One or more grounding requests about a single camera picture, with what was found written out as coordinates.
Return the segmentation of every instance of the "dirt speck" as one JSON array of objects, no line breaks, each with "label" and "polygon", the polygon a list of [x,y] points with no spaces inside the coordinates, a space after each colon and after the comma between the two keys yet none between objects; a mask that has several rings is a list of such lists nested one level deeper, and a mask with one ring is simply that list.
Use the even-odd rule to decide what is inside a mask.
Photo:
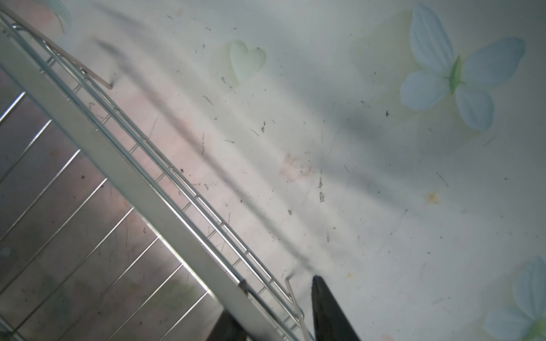
[{"label": "dirt speck", "polygon": [[426,196],[426,203],[427,204],[439,204],[440,203],[440,198],[438,197],[439,193],[438,192],[434,192],[434,193],[428,193],[427,196]]}]

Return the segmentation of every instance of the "blue petal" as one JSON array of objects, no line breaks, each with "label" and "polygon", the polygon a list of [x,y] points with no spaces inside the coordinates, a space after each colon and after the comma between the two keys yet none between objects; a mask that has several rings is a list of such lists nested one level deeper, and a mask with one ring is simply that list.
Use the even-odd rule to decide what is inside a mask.
[{"label": "blue petal", "polygon": [[449,81],[435,73],[420,70],[409,74],[400,87],[400,101],[413,110],[425,110],[449,92]]},{"label": "blue petal", "polygon": [[422,66],[449,75],[455,62],[453,47],[440,19],[423,4],[413,6],[409,40],[413,55]]},{"label": "blue petal", "polygon": [[525,335],[533,321],[516,308],[503,308],[489,312],[483,329],[497,340],[513,341]]},{"label": "blue petal", "polygon": [[525,41],[504,38],[468,57],[462,64],[463,82],[496,85],[510,78],[525,54]]},{"label": "blue petal", "polygon": [[487,130],[493,123],[495,107],[487,92],[474,91],[464,85],[455,90],[459,114],[466,125],[475,130]]},{"label": "blue petal", "polygon": [[538,320],[546,310],[546,264],[541,257],[522,271],[512,288],[518,307],[530,318]]}]

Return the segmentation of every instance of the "butterfly pattern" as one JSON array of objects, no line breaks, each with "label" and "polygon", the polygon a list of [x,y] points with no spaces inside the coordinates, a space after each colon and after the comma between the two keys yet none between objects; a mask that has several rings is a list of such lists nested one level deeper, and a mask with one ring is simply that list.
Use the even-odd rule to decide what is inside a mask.
[{"label": "butterfly pattern", "polygon": [[409,40],[423,69],[412,72],[400,87],[402,104],[413,110],[425,110],[450,93],[455,95],[459,114],[467,126],[489,129],[495,107],[486,90],[515,73],[525,54],[525,41],[504,38],[462,61],[455,56],[439,18],[420,3],[413,6]]}]

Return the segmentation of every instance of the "wire rod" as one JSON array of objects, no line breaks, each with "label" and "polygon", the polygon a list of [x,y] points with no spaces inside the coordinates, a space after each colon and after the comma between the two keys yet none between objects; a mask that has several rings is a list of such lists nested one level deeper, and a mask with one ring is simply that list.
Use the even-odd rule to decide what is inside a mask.
[{"label": "wire rod", "polygon": [[154,296],[154,295],[163,287],[163,285],[165,285],[165,283],[167,283],[167,281],[168,281],[169,279],[171,279],[172,276],[174,276],[174,274],[175,274],[182,266],[184,266],[184,264],[178,265],[178,267],[169,275],[169,277],[167,277],[167,278],[163,281],[163,283],[161,283],[161,284],[157,287],[157,289],[154,290],[154,291],[152,292],[152,294],[151,294],[150,296],[148,296],[148,298],[147,298],[144,302],[142,302],[142,304],[141,304],[141,305],[140,305],[140,306],[139,306],[139,307],[138,307],[138,308],[137,308],[137,309],[136,309],[136,310],[135,310],[127,319],[126,319],[126,320],[125,320],[124,323],[121,324],[121,326],[114,332],[114,334],[112,334],[108,339],[106,339],[106,341],[112,340],[112,338],[113,338],[114,336],[116,336],[116,334],[121,330],[121,328],[125,327],[125,325],[127,324],[127,322],[129,322],[129,320],[130,320],[131,318],[133,318],[133,316],[136,315],[136,314],[139,312],[139,310],[140,310],[140,309],[141,309],[149,300],[151,300],[151,298],[152,298],[152,297],[153,297],[153,296]]},{"label": "wire rod", "polygon": [[13,327],[1,315],[0,315],[0,326],[6,330],[4,335],[1,335],[2,337],[11,336],[11,338],[15,341],[26,341],[25,338],[18,332],[13,332],[13,333],[11,332],[13,330]]},{"label": "wire rod", "polygon": [[17,218],[17,220],[8,228],[8,230],[4,233],[4,235],[2,237],[0,237],[0,242],[2,242],[4,240],[4,238],[6,238],[6,236],[17,226],[17,224],[21,221],[21,219],[23,219],[25,217],[25,215],[28,213],[28,211],[31,210],[32,207],[34,207],[34,205],[38,202],[38,200],[40,200],[40,198],[45,194],[45,192],[53,185],[53,183],[61,176],[61,174],[66,170],[66,168],[70,165],[70,163],[72,163],[72,161],[74,161],[74,159],[76,158],[76,156],[78,156],[78,154],[81,152],[81,149],[78,149],[72,156],[70,159],[68,159],[68,161],[64,164],[63,168],[61,168],[61,170],[53,177],[53,179],[51,179],[51,181],[44,187],[43,190],[41,190],[40,194],[38,194],[38,196],[34,199],[34,201],[31,202],[30,205],[28,205],[28,207],[26,208],[26,210],[23,211],[23,213],[21,213],[21,215]]},{"label": "wire rod", "polygon": [[[44,66],[44,63],[43,61],[41,61],[39,58],[37,59],[37,55],[36,53],[28,46],[28,44],[26,44],[26,42],[18,35],[18,34],[14,34],[15,36],[15,39],[19,42],[19,44],[21,44],[21,46],[23,47],[23,49],[28,53],[30,54],[34,59],[35,61],[40,65],[40,66]],[[150,142],[148,139],[145,140],[145,143],[142,143],[141,140],[139,140],[138,136],[136,136],[135,132],[132,131],[130,129],[130,126],[128,126],[122,119],[120,119],[119,117],[117,117],[117,115],[115,115],[115,111],[112,110],[111,108],[108,107],[108,105],[106,104],[106,102],[99,96],[97,95],[95,92],[101,94],[102,90],[100,88],[98,88],[98,86],[96,86],[96,83],[94,83],[94,81],[92,81],[91,79],[87,78],[87,77],[82,77],[80,74],[79,74],[79,71],[77,71],[75,69],[75,67],[68,63],[68,62],[64,62],[64,60],[56,53],[54,52],[45,42],[43,41],[40,41],[38,40],[38,43],[46,50],[46,51],[49,51],[51,56],[54,57],[58,63],[60,63],[62,65],[62,67],[70,74],[72,75],[79,83],[81,83],[83,85],[83,87],[85,88],[85,90],[87,90],[91,96],[93,96],[93,98],[98,102],[100,103],[100,105],[106,109],[106,111],[122,126],[122,128],[135,140],[135,142],[137,142],[139,144],[139,146],[152,158],[153,161],[156,162],[156,164],[162,168],[163,170],[165,169],[168,169],[168,170],[171,170],[172,168],[171,167],[168,167],[166,168],[165,165],[161,162],[160,159],[158,159],[157,157],[157,153],[156,154],[153,154],[153,153],[150,153]],[[195,226],[195,224],[191,221],[191,220],[188,220],[187,217],[185,216],[184,213],[181,212],[180,208],[178,208],[174,202],[172,201],[172,199],[168,196],[166,196],[166,194],[164,193],[164,191],[157,187],[155,184],[153,184],[153,182],[151,181],[150,177],[148,174],[146,174],[144,172],[144,170],[142,169],[142,167],[136,163],[136,161],[130,157],[129,154],[127,154],[127,151],[122,148],[120,149],[120,144],[117,140],[115,140],[111,134],[104,129],[104,127],[100,126],[99,124],[96,123],[96,118],[90,113],[90,111],[88,111],[88,109],[85,107],[85,105],[81,102],[81,100],[77,97],[74,97],[72,96],[68,91],[67,91],[67,88],[66,86],[62,83],[62,81],[60,81],[60,79],[58,78],[58,76],[56,76],[55,73],[53,73],[50,69],[47,69],[46,70],[46,73],[49,77],[52,78],[52,80],[56,83],[58,83],[59,87],[61,88],[62,92],[67,96],[69,97],[73,102],[74,104],[76,105],[76,107],[93,123],[94,127],[97,129],[97,130],[100,130],[100,132],[103,134],[103,136],[105,136],[106,140],[109,142],[109,143],[112,143],[116,149],[118,150],[119,153],[121,153],[121,155],[126,159],[126,161],[129,163],[129,165],[136,169],[136,171],[139,173],[139,175],[144,179],[144,181],[147,183],[148,186],[150,186],[154,192],[157,193],[157,195],[159,195],[161,197],[161,199],[165,202],[165,204],[168,205],[169,209],[175,213],[176,217],[184,224],[184,226],[188,229],[188,231],[195,237],[197,238],[197,240],[199,242],[201,242],[203,244],[203,246],[205,247],[205,249],[213,256],[213,258],[230,274],[230,276],[232,276],[234,279],[236,280],[241,280],[241,276],[230,266],[230,264],[227,263],[227,261],[225,260],[225,257],[216,249],[214,248],[210,242],[208,242],[205,238],[204,238],[204,235],[202,234],[202,232],[197,229],[197,227]],[[172,179],[172,176],[170,173],[166,172],[167,175]],[[260,307],[264,310],[267,311],[268,314],[270,314],[270,316],[272,316],[273,318],[275,318],[276,320],[278,320],[278,317],[271,311],[271,309],[265,304],[265,302],[262,300],[261,297],[257,296],[256,293],[251,290],[249,291],[251,293],[251,295],[256,299],[257,302],[259,302],[260,304]],[[278,296],[275,295],[275,292],[273,291],[272,294],[274,294],[275,296],[275,299],[281,304],[281,305],[284,305],[286,306],[286,303],[284,302],[284,300],[280,300],[280,298]],[[293,334],[290,332],[290,330],[287,329],[286,325],[282,325],[281,327],[282,331],[284,334],[288,335],[289,338],[291,340],[296,340],[296,338],[293,336]]]},{"label": "wire rod", "polygon": [[[156,182],[159,182],[159,181],[163,178],[163,176],[165,176],[165,173],[161,174],[161,175],[157,178]],[[186,205],[186,207],[185,207],[183,210],[184,210],[184,211],[187,210],[188,207],[189,207],[189,205]],[[212,233],[210,233],[210,234],[208,235],[207,239],[210,239],[215,233],[216,233],[216,231],[213,231]],[[93,309],[93,308],[101,301],[101,299],[110,291],[110,289],[111,289],[112,287],[114,287],[114,285],[115,285],[117,282],[119,282],[119,280],[120,280],[120,279],[129,271],[129,269],[131,269],[131,267],[133,267],[133,265],[134,265],[134,264],[135,264],[143,255],[144,255],[144,253],[145,253],[146,251],[148,251],[148,249],[151,248],[152,245],[153,245],[155,242],[158,241],[158,239],[159,239],[159,237],[156,236],[156,238],[150,243],[150,245],[148,245],[148,246],[146,247],[146,249],[144,249],[144,251],[142,251],[142,252],[140,253],[140,255],[138,255],[138,257],[136,257],[136,259],[127,267],[127,269],[125,269],[125,270],[123,271],[123,273],[121,273],[121,275],[119,275],[119,276],[115,279],[115,281],[114,281],[112,284],[110,284],[110,285],[102,292],[102,294],[101,294],[101,295],[99,296],[99,298],[95,301],[95,303],[93,303],[93,305],[91,305],[91,306],[90,306],[89,308],[87,308],[83,313],[81,313],[80,317],[77,318],[76,321],[74,321],[74,322],[67,328],[67,330],[65,330],[64,333],[61,334],[61,336],[57,339],[57,341],[60,341],[60,340],[61,340],[61,339],[62,339],[62,338],[63,338],[63,337],[64,337],[64,336],[65,336],[65,335],[66,335],[66,334],[67,334],[67,333],[68,333],[68,332],[69,332],[69,331],[70,331],[70,330],[71,330],[79,321],[81,321],[81,320],[84,318],[85,315],[87,315],[87,313],[89,313],[89,312],[91,311],[91,309]]]},{"label": "wire rod", "polygon": [[44,303],[51,297],[53,296],[57,290],[59,290],[60,287],[62,287],[62,285],[64,283],[66,283],[66,281],[68,281],[68,279],[84,264],[84,262],[89,259],[89,257],[91,257],[91,255],[102,245],[102,243],[104,243],[104,241],[117,229],[118,226],[121,225],[121,223],[123,223],[123,221],[125,220],[125,218],[127,218],[127,216],[134,210],[134,207],[131,207],[129,209],[129,211],[127,211],[127,213],[125,213],[125,215],[120,219],[119,222],[117,222],[116,225],[114,225],[114,227],[106,234],[106,236],[104,236],[104,238],[102,238],[102,240],[84,257],[84,259],[82,259],[78,265],[76,265],[76,267],[57,285],[57,287],[55,289],[53,289],[52,292],[49,293],[49,295],[47,295],[35,308],[34,310],[32,310],[28,315],[27,317],[25,317],[23,319],[22,322],[19,323],[19,325],[17,327],[15,327],[14,331],[13,332],[16,332],[19,330],[19,328],[21,328],[22,325],[25,324],[26,321],[28,321],[28,319],[30,319],[32,317],[32,315],[34,315],[34,313],[36,313],[38,311],[38,309],[40,309]]},{"label": "wire rod", "polygon": [[0,183],[2,183],[2,181],[4,181],[4,179],[8,176],[8,174],[11,173],[11,171],[13,170],[13,168],[15,168],[17,166],[17,164],[21,161],[21,159],[23,158],[23,156],[25,156],[25,154],[30,150],[30,148],[32,147],[32,145],[36,142],[36,140],[42,135],[42,133],[45,131],[45,129],[51,124],[51,122],[53,122],[53,120],[49,120],[41,129],[40,131],[36,134],[36,136],[34,136],[34,138],[32,139],[31,143],[28,144],[28,146],[25,148],[25,150],[21,153],[21,155],[19,155],[19,157],[17,158],[17,160],[15,160],[15,162],[8,168],[8,170],[6,172],[4,172],[4,174],[2,175],[2,177],[0,177]]},{"label": "wire rod", "polygon": [[206,296],[207,294],[208,294],[208,291],[204,292],[204,293],[201,295],[201,297],[198,298],[197,301],[196,301],[194,304],[192,304],[192,306],[184,313],[184,315],[182,315],[182,317],[179,318],[178,321],[175,322],[175,323],[173,324],[173,326],[172,326],[171,328],[169,328],[169,330],[167,330],[167,331],[165,332],[165,334],[163,334],[163,336],[161,336],[161,338],[160,338],[158,341],[163,340],[163,339],[167,336],[167,334],[170,333],[170,331],[173,330],[174,327],[176,327],[176,325],[177,325],[178,323],[180,323],[180,321],[182,321],[182,319],[184,319],[184,318],[186,317],[186,315],[188,315],[188,314],[193,310],[193,308],[195,308],[195,307],[199,304],[199,302],[201,302],[202,299],[205,298],[205,296]]},{"label": "wire rod", "polygon": [[[19,29],[19,25],[15,24],[15,25],[12,25],[13,28],[15,29]],[[53,57],[49,57],[49,59],[46,61],[46,63],[49,65],[49,66],[53,66],[53,64],[55,64],[55,59],[53,59]],[[23,98],[26,96],[27,92],[26,91],[23,91],[19,94],[19,96],[17,96],[17,98],[12,102],[12,104],[6,109],[6,111],[2,114],[2,116],[0,116],[0,127],[2,126],[2,124],[4,123],[4,120],[7,119],[9,116],[10,116],[10,113],[15,109],[15,107],[17,106],[17,104],[19,104],[20,101],[23,100]]]},{"label": "wire rod", "polygon": [[55,231],[55,233],[49,237],[49,239],[38,249],[38,251],[27,261],[25,266],[19,270],[17,275],[15,275],[1,290],[0,295],[2,295],[6,289],[23,273],[23,271],[28,268],[28,266],[41,254],[41,252],[49,245],[49,243],[64,229],[64,227],[72,220],[72,218],[81,210],[81,208],[91,199],[91,197],[100,189],[108,178],[102,180],[100,184],[93,190],[93,192],[81,203],[81,205],[74,211],[70,217],[61,225],[60,228]]},{"label": "wire rod", "polygon": [[301,329],[301,334],[304,337],[304,341],[311,341],[309,339],[309,331],[307,330],[307,326],[305,325],[303,316],[301,316],[301,313],[300,313],[301,309],[298,305],[298,302],[296,301],[296,295],[294,295],[294,291],[292,290],[292,286],[290,285],[290,282],[288,281],[288,277],[284,279],[284,282],[286,283],[286,287],[288,288],[288,291],[290,292],[292,302],[294,303],[294,308],[296,310],[296,313],[298,314],[298,324]]},{"label": "wire rod", "polygon": [[120,279],[133,267],[133,265],[136,264],[136,262],[148,251],[157,241],[159,240],[159,237],[156,236],[156,238],[148,245],[139,255],[135,258],[135,260],[119,275],[103,292],[99,295],[99,298],[93,303],[89,308],[87,308],[83,313],[80,314],[80,317],[78,317],[68,328],[64,331],[64,333],[59,336],[57,341],[61,340],[72,328],[80,322],[85,315],[87,315],[91,309],[93,309],[101,300],[102,298],[116,285],[117,282],[120,281]]},{"label": "wire rod", "polygon": [[[245,263],[245,265],[251,270],[251,272],[256,276],[258,277],[258,280],[260,280],[260,282],[262,284],[264,284],[269,292],[273,295],[273,297],[276,299],[276,301],[281,305],[281,307],[286,311],[286,313],[292,317],[292,319],[294,320],[294,322],[297,322],[297,317],[294,315],[294,313],[292,312],[292,310],[290,309],[290,307],[286,304],[286,302],[279,297],[278,295],[278,292],[273,288],[271,287],[271,285],[268,283],[268,280],[265,279],[263,277],[263,275],[257,271],[257,269],[254,268],[253,265],[251,265],[248,260],[246,260],[245,256],[242,255],[242,252],[241,250],[239,249],[239,247],[237,245],[235,245],[233,243],[233,241],[231,241],[230,237],[227,236],[225,234],[224,231],[221,230],[221,228],[217,225],[216,222],[212,222],[212,217],[209,215],[209,213],[207,212],[204,212],[201,204],[197,203],[196,200],[199,200],[201,203],[203,204],[206,204],[206,201],[203,200],[203,198],[199,195],[199,192],[197,192],[195,189],[192,189],[191,185],[185,181],[185,185],[184,186],[183,184],[180,183],[180,180],[184,180],[184,177],[178,173],[177,170],[175,170],[175,172],[177,173],[178,175],[178,178],[175,178],[170,172],[169,172],[169,169],[176,169],[174,168],[174,166],[170,163],[170,161],[161,153],[161,151],[159,151],[157,149],[157,147],[150,141],[150,139],[148,139],[146,137],[146,135],[127,117],[127,115],[119,108],[117,108],[114,104],[113,104],[113,101],[109,99],[108,95],[106,93],[104,93],[104,91],[102,91],[102,89],[100,89],[98,86],[96,86],[94,84],[94,82],[87,78],[85,79],[85,81],[87,81],[88,84],[90,84],[92,86],[92,88],[94,88],[98,93],[99,95],[102,97],[103,100],[105,100],[106,103],[108,103],[111,108],[108,108],[106,106],[104,106],[105,103],[103,103],[103,101],[99,101],[98,98],[96,98],[98,100],[98,102],[103,106],[103,108],[106,110],[106,111],[109,111],[110,114],[112,115],[112,117],[114,118],[114,120],[119,124],[121,125],[122,128],[124,128],[127,133],[133,137],[133,139],[135,141],[137,141],[137,143],[140,145],[140,147],[143,149],[143,151],[153,160],[156,162],[156,164],[159,166],[160,169],[162,169],[165,173],[167,173],[167,176],[171,179],[171,181],[174,183],[174,185],[178,188],[178,190],[180,190],[184,196],[192,203],[192,205],[198,210],[198,212],[201,214],[201,216],[203,216],[203,218],[205,218],[205,220],[208,222],[208,224],[213,227],[215,230],[217,230],[217,232],[221,235],[221,237],[224,239],[224,241],[228,244],[228,246],[231,247],[231,249],[237,254],[237,256],[239,258],[242,258],[242,261]],[[139,142],[139,141],[143,141],[145,143],[145,146],[143,146],[141,143],[142,142]],[[199,196],[198,199],[195,199],[196,196],[190,194],[187,192],[187,189],[186,188],[189,188],[191,189],[191,191],[196,195],[196,196]],[[219,214],[216,214],[215,212],[213,212],[213,209],[210,207],[210,205],[206,205],[207,206],[207,209],[209,212],[212,212],[215,216],[215,218],[217,219],[217,221],[221,222],[222,219],[220,218]],[[235,233],[235,231],[233,231],[227,223],[222,223],[222,225],[224,225],[226,227],[226,229],[229,231],[229,234],[232,235],[233,237],[235,237],[236,241],[239,243],[239,245],[241,245],[243,248],[245,248],[245,251],[248,251],[249,248],[241,241],[240,238],[238,238],[237,234]],[[269,271],[267,271],[267,269],[265,268],[265,266],[263,264],[261,264],[260,261],[258,261],[257,257],[255,257],[254,255],[252,255],[252,258],[253,260],[259,264],[259,267],[262,271],[266,272],[267,273],[267,276],[269,277],[269,279],[274,279],[273,275],[269,273]],[[280,288],[280,291],[283,293],[283,295],[285,296],[285,298],[288,300],[288,302],[292,302],[288,296],[288,294],[282,289],[282,286],[279,284],[279,283],[276,283],[275,286],[277,288]]]},{"label": "wire rod", "polygon": [[2,123],[4,123],[4,120],[9,116],[13,108],[17,106],[17,104],[23,99],[23,97],[26,95],[26,91],[23,91],[17,96],[17,98],[13,101],[13,103],[5,110],[5,112],[0,116],[0,127],[2,126]]}]

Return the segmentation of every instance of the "green heart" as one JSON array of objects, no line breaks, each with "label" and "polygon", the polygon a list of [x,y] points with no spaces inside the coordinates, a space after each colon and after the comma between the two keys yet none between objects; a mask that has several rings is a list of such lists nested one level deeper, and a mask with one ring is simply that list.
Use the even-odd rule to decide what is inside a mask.
[{"label": "green heart", "polygon": [[265,64],[265,51],[259,47],[248,50],[241,40],[232,42],[229,47],[229,58],[233,72],[239,83],[243,83],[255,75]]}]

